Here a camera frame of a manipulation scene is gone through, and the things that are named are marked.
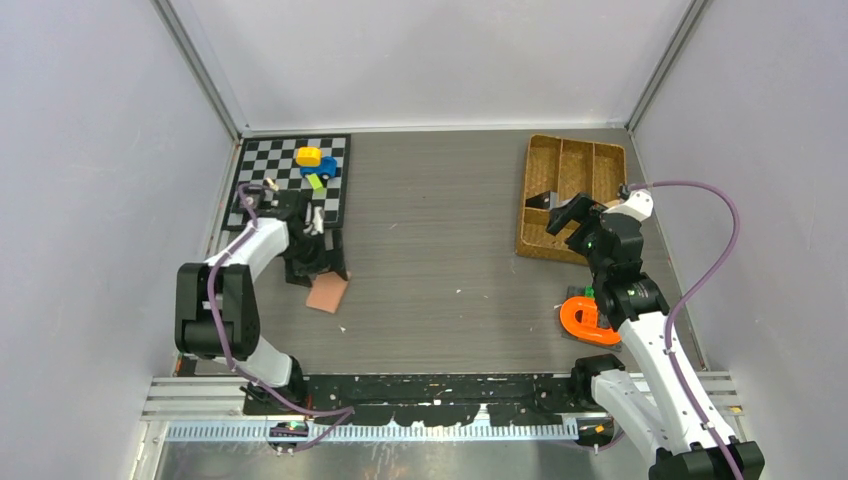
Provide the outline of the pink leather card holder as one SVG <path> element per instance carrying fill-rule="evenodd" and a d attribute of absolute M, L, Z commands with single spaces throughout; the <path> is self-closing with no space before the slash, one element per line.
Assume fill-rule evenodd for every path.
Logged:
<path fill-rule="evenodd" d="M 342 279 L 337 273 L 319 274 L 313 281 L 305 305 L 314 310 L 335 314 L 348 286 L 349 281 Z"/>

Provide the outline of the black credit card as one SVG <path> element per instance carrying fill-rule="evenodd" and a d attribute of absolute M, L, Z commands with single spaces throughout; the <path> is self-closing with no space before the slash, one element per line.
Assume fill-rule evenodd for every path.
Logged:
<path fill-rule="evenodd" d="M 545 191 L 527 198 L 524 207 L 535 210 L 550 211 L 560 206 L 558 193 L 556 191 Z"/>

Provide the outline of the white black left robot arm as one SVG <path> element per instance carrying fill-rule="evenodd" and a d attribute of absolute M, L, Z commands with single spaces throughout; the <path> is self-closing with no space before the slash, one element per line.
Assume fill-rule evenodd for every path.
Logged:
<path fill-rule="evenodd" d="M 243 183 L 237 196 L 249 216 L 241 233 L 177 272 L 175 345 L 223 363 L 248 381 L 248 393 L 293 414 L 304 408 L 307 383 L 299 361 L 263 337 L 254 283 L 277 258 L 289 284 L 314 288 L 321 276 L 348 281 L 343 237 L 326 229 L 323 207 L 308 194 Z"/>

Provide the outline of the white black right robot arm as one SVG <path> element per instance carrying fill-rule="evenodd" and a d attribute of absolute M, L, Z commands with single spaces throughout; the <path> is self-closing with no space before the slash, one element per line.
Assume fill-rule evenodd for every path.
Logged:
<path fill-rule="evenodd" d="M 653 212 L 649 191 L 628 190 L 608 207 L 580 192 L 551 209 L 546 230 L 577 227 L 567 246 L 592 274 L 599 312 L 641 370 L 649 392 L 635 386 L 613 354 L 578 359 L 571 397 L 584 410 L 607 411 L 648 465 L 651 479 L 758 479 L 766 461 L 725 421 L 679 341 L 675 317 L 658 285 L 643 270 L 643 222 Z"/>

